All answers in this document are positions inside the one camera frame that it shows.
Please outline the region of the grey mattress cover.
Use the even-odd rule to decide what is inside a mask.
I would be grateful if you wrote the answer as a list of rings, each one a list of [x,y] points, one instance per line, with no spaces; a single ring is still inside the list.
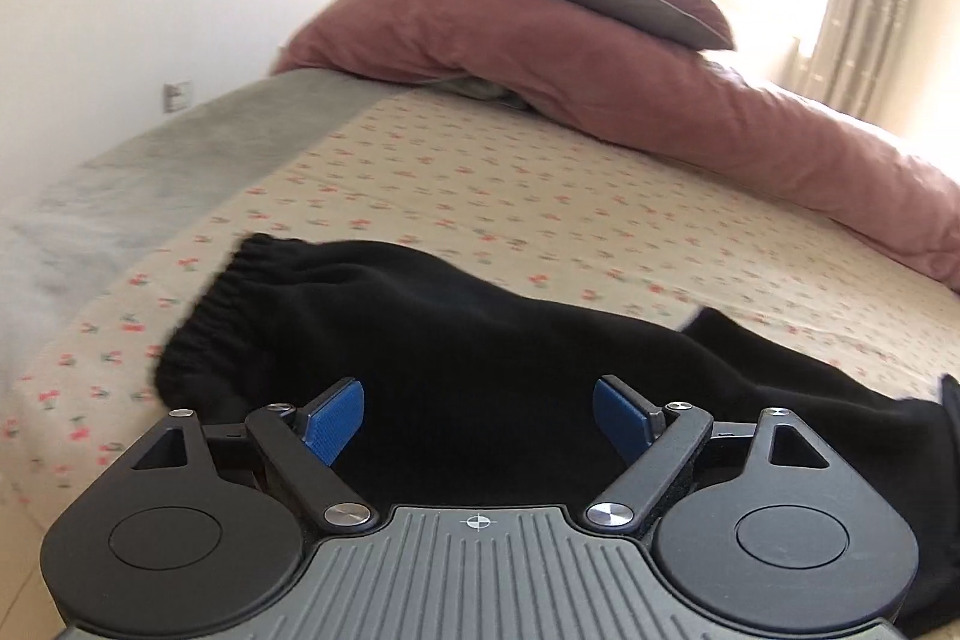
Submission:
[[[36,353],[122,271],[395,86],[265,78],[99,154],[2,218],[2,357]]]

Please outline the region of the black pants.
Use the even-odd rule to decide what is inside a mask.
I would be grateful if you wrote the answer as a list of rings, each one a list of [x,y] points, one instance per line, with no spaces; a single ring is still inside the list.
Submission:
[[[916,534],[901,630],[957,617],[957,383],[934,403],[895,401],[713,308],[669,330],[523,298],[402,245],[254,234],[172,333],[155,386],[171,408],[233,424],[353,377],[364,420],[337,470],[376,507],[578,509],[622,466],[592,414],[606,375],[722,420],[799,414]]]

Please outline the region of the white wall socket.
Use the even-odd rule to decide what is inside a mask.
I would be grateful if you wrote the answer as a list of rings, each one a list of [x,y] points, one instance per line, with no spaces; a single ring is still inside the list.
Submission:
[[[163,86],[163,110],[178,113],[194,104],[194,83],[189,80],[174,81]]]

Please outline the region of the cherry print bed sheet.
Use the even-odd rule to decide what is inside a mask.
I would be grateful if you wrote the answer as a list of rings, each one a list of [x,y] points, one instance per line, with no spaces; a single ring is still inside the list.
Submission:
[[[386,241],[533,298],[680,326],[713,307],[889,396],[958,369],[958,299],[814,214],[500,106],[397,92],[2,357],[2,495],[49,523],[155,422],[169,333],[252,232]]]

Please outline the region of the pink duvet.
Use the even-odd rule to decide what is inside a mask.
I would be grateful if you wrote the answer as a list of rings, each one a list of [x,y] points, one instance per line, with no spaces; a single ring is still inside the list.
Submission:
[[[958,284],[949,175],[872,125],[565,0],[335,0],[274,65],[302,68],[398,85],[480,78],[558,124],[810,209]]]

